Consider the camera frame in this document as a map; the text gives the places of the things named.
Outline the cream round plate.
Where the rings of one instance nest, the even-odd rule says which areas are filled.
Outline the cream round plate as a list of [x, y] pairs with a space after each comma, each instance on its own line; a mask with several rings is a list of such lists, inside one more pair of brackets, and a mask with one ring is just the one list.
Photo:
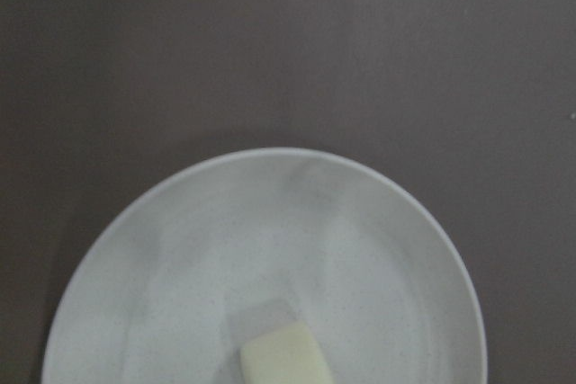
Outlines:
[[76, 268], [44, 383], [239, 383], [248, 340], [308, 324], [338, 383], [484, 383], [454, 244], [395, 182], [288, 147], [215, 157], [128, 206]]

